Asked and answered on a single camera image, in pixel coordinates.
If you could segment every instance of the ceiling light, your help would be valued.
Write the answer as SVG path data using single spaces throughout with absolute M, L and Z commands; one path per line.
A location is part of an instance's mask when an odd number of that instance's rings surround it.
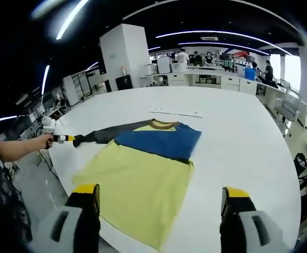
M 153 47 L 153 48 L 149 48 L 149 49 L 148 49 L 148 51 L 150 51 L 150 50 L 154 50 L 154 49 L 159 49 L 159 48 L 160 48 L 160 46 Z
M 44 93 L 44 85 L 46 84 L 46 79 L 47 79 L 48 71 L 49 71 L 49 65 L 46 67 L 46 70 L 44 71 L 41 95 L 43 95 L 43 93 Z
M 69 16 L 67 17 L 67 19 L 64 21 L 59 34 L 57 35 L 56 39 L 60 40 L 65 32 L 65 30 L 68 28 L 68 26 L 70 25 L 70 23 L 73 21 L 73 19 L 75 18 L 76 14 L 80 11 L 80 9 L 82 9 L 82 7 L 88 2 L 89 0 L 81 0 L 77 6 L 72 10 L 72 12 L 69 14 Z
M 236 46 L 236 47 L 241 47 L 241 48 L 246 48 L 249 50 L 253 50 L 256 52 L 259 52 L 261 54 L 265 54 L 265 55 L 269 55 L 263 51 L 257 50 L 257 49 L 253 49 L 247 46 L 239 46 L 239 45 L 235 45 L 235 44 L 227 44 L 227 43 L 220 43 L 220 42 L 187 42 L 187 43 L 178 43 L 178 45 L 186 45 L 186 44 L 219 44 L 219 45 L 226 45 L 226 46 Z
M 240 34 L 240 33 L 232 33 L 232 32 L 224 32 L 224 31 L 214 31 L 214 30 L 204 30 L 204 31 L 185 31 L 185 32 L 178 32 L 178 33 L 168 33 L 168 34 L 164 34 L 164 35 L 159 35 L 159 36 L 156 36 L 156 38 L 162 38 L 162 37 L 166 37 L 166 36 L 172 36 L 172 35 L 177 35 L 177 34 L 185 34 L 185 33 L 224 33 L 224 34 L 231 34 L 231 35 L 237 35 L 237 36 L 242 36 L 242 37 L 246 37 L 246 38 L 251 38 L 253 40 L 256 40 L 256 41 L 260 41 L 260 42 L 264 42 L 270 46 L 273 46 L 275 48 L 278 48 L 279 50 L 285 52 L 286 54 L 288 55 L 291 55 L 292 54 L 288 51 L 286 51 L 285 49 L 277 46 L 277 45 L 274 45 L 268 41 L 264 41 L 260 38 L 256 38 L 256 37 L 252 37 L 252 36 L 248 36 L 248 35 L 245 35 L 245 34 Z
M 132 17 L 132 16 L 134 16 L 134 15 L 136 15 L 136 14 L 142 12 L 142 11 L 150 9 L 152 7 L 156 7 L 156 6 L 161 5 L 161 4 L 167 4 L 167 3 L 175 2 L 175 1 L 178 1 L 178 0 L 166 0 L 166 1 L 162 1 L 162 2 L 157 2 L 156 1 L 154 4 L 151 4 L 151 5 L 147 6 L 147 7 L 144 7 L 142 9 L 139 9 L 138 11 L 135 11 L 135 12 L 129 14 L 128 16 L 125 16 L 124 18 L 122 18 L 122 20 L 126 20 L 127 18 L 130 18 L 130 17 Z
M 17 118 L 17 116 L 9 116 L 9 117 L 0 118 L 0 121 L 14 119 L 14 118 Z
M 98 62 L 95 62 L 94 64 L 92 64 L 89 68 L 87 68 L 87 70 L 91 69 L 91 68 L 94 67 L 96 64 L 98 64 Z

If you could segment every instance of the window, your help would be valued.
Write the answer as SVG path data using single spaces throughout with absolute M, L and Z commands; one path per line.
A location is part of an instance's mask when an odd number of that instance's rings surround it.
M 291 84 L 291 88 L 300 90 L 301 61 L 299 56 L 285 56 L 285 80 Z
M 281 71 L 280 55 L 271 54 L 270 61 L 271 61 L 271 66 L 273 68 L 273 77 L 276 79 L 280 79 L 280 71 Z

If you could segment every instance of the blue fabric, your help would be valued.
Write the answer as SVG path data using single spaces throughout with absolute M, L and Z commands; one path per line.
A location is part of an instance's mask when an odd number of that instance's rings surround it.
M 179 123 L 176 131 L 124 131 L 116 138 L 119 145 L 175 160 L 188 160 L 202 132 Z

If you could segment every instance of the black device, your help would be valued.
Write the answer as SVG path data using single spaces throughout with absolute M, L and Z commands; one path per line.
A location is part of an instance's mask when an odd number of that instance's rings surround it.
M 133 88 L 130 75 L 116 78 L 116 85 L 119 91 Z

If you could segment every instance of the ceiling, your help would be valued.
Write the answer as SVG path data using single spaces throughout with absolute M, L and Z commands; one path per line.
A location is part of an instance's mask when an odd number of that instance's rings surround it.
M 99 38 L 120 23 L 143 26 L 149 48 L 161 46 L 159 50 L 177 48 L 181 42 L 197 42 L 204 35 L 216 35 L 223 43 L 252 48 L 265 46 L 249 38 L 215 33 L 156 38 L 166 33 L 192 30 L 229 31 L 273 44 L 297 42 L 302 45 L 298 32 L 285 22 L 258 8 L 229 0 L 179 0 L 147 9 L 124 21 L 123 17 L 155 1 L 90 0 L 57 41 L 57 32 L 79 0 L 62 0 L 46 15 L 31 20 L 30 13 L 39 2 L 0 3 L 0 117 L 24 113 L 15 103 L 22 94 L 41 87 L 47 65 L 50 70 L 45 92 L 60 85 L 64 76 L 86 69 L 96 61 L 103 62 Z M 278 5 L 270 1 L 253 3 L 291 22 L 300 20 L 307 27 L 305 2 L 300 6 L 291 1 L 279 1 Z

